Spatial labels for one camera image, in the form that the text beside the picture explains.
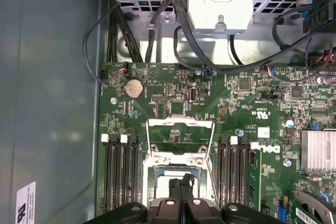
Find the gray metal case wall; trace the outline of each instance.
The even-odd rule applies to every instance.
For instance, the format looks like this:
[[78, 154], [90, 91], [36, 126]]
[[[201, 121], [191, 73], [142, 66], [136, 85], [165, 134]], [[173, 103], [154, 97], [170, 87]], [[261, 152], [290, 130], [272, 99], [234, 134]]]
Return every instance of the gray metal case wall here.
[[[83, 223], [96, 194], [98, 87], [82, 55], [101, 0], [0, 0], [0, 219], [36, 181], [35, 224]], [[103, 55], [92, 34], [92, 64]]]

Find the blue slot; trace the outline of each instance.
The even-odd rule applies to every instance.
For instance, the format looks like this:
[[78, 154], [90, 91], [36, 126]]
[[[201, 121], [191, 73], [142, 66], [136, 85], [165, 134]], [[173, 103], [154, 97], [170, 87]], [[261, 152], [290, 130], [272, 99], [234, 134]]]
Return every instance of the blue slot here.
[[315, 123], [311, 123], [311, 124], [310, 124], [310, 129], [311, 129], [312, 131], [318, 131], [318, 130], [320, 130], [320, 125], [315, 124]]
[[287, 223], [287, 210], [283, 207], [283, 205], [278, 205], [278, 220]]

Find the aluminum heatsink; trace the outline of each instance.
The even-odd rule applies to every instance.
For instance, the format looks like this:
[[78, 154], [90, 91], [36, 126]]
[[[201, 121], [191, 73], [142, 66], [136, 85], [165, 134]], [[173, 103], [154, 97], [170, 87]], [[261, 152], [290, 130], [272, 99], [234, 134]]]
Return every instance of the aluminum heatsink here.
[[336, 171], [336, 131], [301, 132], [301, 168], [308, 171]]

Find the label sticker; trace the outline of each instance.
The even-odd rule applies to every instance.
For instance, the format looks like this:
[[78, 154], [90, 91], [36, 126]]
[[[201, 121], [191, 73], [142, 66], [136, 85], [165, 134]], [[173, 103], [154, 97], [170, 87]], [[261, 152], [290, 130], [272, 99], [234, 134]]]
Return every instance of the label sticker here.
[[307, 224], [317, 224], [315, 221], [310, 219], [304, 212], [302, 212], [299, 208], [296, 209], [296, 216]]
[[269, 138], [269, 127], [258, 127], [258, 138]]
[[34, 224], [35, 190], [36, 181], [17, 191], [15, 224]]

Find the motherboard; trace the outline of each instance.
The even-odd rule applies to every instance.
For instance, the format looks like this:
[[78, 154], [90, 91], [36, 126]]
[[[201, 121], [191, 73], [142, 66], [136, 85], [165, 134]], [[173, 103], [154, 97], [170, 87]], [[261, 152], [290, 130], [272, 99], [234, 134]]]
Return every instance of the motherboard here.
[[[262, 69], [217, 75], [178, 64], [104, 63], [97, 212], [169, 196], [238, 202], [286, 223], [326, 223], [308, 197], [336, 205], [336, 86], [277, 81]], [[301, 79], [305, 68], [274, 75]]]

